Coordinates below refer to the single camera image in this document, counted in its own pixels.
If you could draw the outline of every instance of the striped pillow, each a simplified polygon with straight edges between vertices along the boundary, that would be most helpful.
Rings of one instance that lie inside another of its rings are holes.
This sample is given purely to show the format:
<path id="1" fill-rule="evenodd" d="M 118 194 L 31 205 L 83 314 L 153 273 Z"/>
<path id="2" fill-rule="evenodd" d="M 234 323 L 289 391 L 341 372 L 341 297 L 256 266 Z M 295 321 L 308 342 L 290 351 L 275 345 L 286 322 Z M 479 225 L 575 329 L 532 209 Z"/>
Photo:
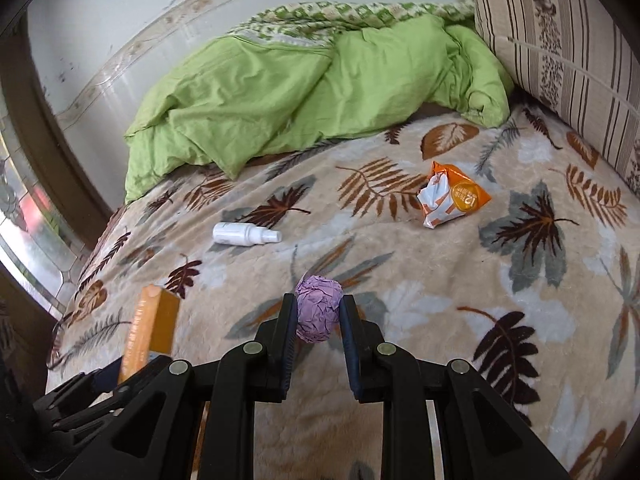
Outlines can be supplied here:
<path id="1" fill-rule="evenodd" d="M 640 66 L 599 0 L 477 0 L 476 29 L 640 196 Z"/>

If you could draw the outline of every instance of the glass window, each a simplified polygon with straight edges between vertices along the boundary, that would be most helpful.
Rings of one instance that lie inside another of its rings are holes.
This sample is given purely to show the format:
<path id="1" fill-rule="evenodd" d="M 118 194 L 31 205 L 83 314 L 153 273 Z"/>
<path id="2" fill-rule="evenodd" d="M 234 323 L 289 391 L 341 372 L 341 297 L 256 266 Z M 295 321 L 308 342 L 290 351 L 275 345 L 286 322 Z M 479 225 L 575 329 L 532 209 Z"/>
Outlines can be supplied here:
<path id="1" fill-rule="evenodd" d="M 89 255 L 38 182 L 0 86 L 0 263 L 60 320 Z"/>

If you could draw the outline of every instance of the orange box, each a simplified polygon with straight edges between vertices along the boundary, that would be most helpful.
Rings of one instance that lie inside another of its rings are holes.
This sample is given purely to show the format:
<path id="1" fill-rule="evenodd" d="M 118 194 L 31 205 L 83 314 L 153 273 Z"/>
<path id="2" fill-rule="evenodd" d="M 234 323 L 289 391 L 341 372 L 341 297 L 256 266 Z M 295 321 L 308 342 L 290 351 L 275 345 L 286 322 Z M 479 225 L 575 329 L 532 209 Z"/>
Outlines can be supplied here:
<path id="1" fill-rule="evenodd" d="M 158 354 L 171 355 L 180 298 L 161 286 L 142 289 L 120 365 L 118 384 L 129 379 Z"/>

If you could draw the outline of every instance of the bedsheet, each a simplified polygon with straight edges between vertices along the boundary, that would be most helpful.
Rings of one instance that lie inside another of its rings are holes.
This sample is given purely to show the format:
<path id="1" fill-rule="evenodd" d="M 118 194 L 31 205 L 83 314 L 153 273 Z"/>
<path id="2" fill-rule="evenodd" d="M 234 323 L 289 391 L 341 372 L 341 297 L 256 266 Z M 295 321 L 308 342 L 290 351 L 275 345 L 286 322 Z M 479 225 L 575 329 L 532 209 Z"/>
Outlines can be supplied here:
<path id="1" fill-rule="evenodd" d="M 422 226 L 431 161 L 492 200 Z M 212 243 L 219 221 L 279 244 Z M 459 114 L 323 141 L 228 180 L 184 166 L 130 204 L 86 268 L 52 350 L 49 388 L 122 354 L 140 290 L 182 298 L 174 357 L 200 364 L 252 338 L 307 271 L 341 283 L 417 358 L 479 368 L 574 478 L 595 478 L 638 415 L 640 202 L 534 103 L 500 128 Z M 289 397 L 255 413 L 255 477 L 378 478 L 382 408 L 353 399 L 338 336 L 297 344 Z"/>

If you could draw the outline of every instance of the crumpled purple paper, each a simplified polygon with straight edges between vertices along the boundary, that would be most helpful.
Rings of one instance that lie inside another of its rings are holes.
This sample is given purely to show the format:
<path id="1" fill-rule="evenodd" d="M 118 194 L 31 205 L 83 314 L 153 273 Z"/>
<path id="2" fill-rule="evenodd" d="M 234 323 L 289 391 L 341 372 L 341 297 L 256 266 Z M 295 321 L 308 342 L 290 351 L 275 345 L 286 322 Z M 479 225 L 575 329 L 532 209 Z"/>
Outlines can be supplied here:
<path id="1" fill-rule="evenodd" d="M 307 343 L 329 339 L 339 323 L 340 283 L 322 276 L 303 277 L 296 285 L 295 293 L 298 297 L 298 337 Z"/>

